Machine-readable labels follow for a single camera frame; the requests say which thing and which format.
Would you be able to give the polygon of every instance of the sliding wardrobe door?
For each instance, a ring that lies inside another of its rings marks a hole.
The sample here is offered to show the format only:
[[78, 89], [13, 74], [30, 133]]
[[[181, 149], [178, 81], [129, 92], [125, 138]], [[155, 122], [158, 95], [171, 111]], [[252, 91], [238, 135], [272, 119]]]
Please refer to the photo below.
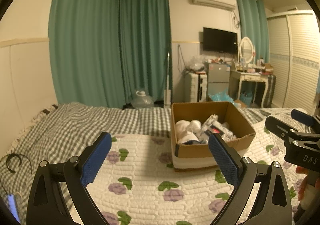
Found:
[[319, 76], [319, 28], [313, 13], [288, 15], [292, 65], [285, 107], [301, 107], [314, 113]]
[[272, 104], [283, 107], [290, 67], [290, 42], [286, 16], [268, 18], [270, 63], [276, 86]]

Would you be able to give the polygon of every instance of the finger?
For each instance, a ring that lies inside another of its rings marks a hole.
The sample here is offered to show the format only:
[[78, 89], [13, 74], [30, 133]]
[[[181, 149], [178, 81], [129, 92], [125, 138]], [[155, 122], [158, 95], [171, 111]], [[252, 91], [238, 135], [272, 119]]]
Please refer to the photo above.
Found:
[[317, 179], [315, 187], [316, 189], [320, 189], [320, 178]]
[[296, 168], [296, 173], [304, 173], [304, 174], [308, 174], [308, 169], [301, 167], [301, 166], [297, 166]]
[[300, 189], [298, 191], [298, 201], [301, 201], [303, 199], [303, 197], [304, 197], [304, 191], [305, 191], [306, 186], [307, 186], [307, 180], [308, 180], [308, 176], [306, 176], [303, 179], [303, 181], [302, 181], [302, 183], [300, 185]]

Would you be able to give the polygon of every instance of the mop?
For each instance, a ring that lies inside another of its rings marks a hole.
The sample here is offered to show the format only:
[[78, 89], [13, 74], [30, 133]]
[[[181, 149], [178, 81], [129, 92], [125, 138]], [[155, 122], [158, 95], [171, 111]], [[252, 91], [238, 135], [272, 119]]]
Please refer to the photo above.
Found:
[[167, 58], [167, 89], [164, 90], [164, 108], [170, 108], [170, 106], [171, 106], [171, 90], [169, 90], [169, 60], [170, 60], [170, 54], [168, 52], [168, 58]]

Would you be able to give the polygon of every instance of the metal screw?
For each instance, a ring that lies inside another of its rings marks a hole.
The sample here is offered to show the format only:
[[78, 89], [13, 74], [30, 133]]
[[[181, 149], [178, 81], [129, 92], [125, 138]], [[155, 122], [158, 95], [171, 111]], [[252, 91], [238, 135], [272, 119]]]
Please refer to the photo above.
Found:
[[243, 161], [244, 161], [246, 164], [250, 164], [250, 163], [251, 163], [251, 159], [248, 158], [248, 157], [244, 157], [244, 158], [243, 158]]
[[280, 167], [280, 163], [277, 162], [277, 161], [274, 161], [274, 162], [273, 162], [273, 165], [274, 165], [275, 167]]
[[43, 161], [40, 162], [40, 166], [41, 167], [44, 167], [46, 165], [47, 165], [47, 161], [46, 160], [43, 160]]
[[70, 159], [69, 159], [70, 162], [72, 163], [75, 163], [76, 161], [78, 161], [78, 157], [77, 156], [72, 156]]

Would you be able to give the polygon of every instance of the white mirror frame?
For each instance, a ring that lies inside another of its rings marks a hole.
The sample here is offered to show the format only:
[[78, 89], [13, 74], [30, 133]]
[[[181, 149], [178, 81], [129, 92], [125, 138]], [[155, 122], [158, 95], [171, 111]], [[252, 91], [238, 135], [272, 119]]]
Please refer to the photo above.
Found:
[[238, 47], [239, 60], [240, 60], [240, 58], [244, 58], [243, 55], [242, 55], [241, 48], [242, 48], [242, 45], [243, 45], [243, 43], [244, 43], [245, 41], [247, 41], [247, 42], [249, 43], [250, 47], [251, 47], [251, 57], [250, 57], [250, 60], [247, 60], [247, 59], [246, 59], [245, 62], [246, 62], [246, 63], [250, 63], [250, 62], [252, 61], [252, 59], [253, 59], [253, 64], [254, 64], [254, 56], [253, 56], [253, 55], [254, 55], [254, 52], [255, 52], [255, 51], [254, 51], [254, 46], [253, 46], [250, 38], [247, 37], [247, 36], [245, 36], [244, 38], [242, 38], [241, 41], [240, 41], [240, 44], [239, 44], [239, 47]]

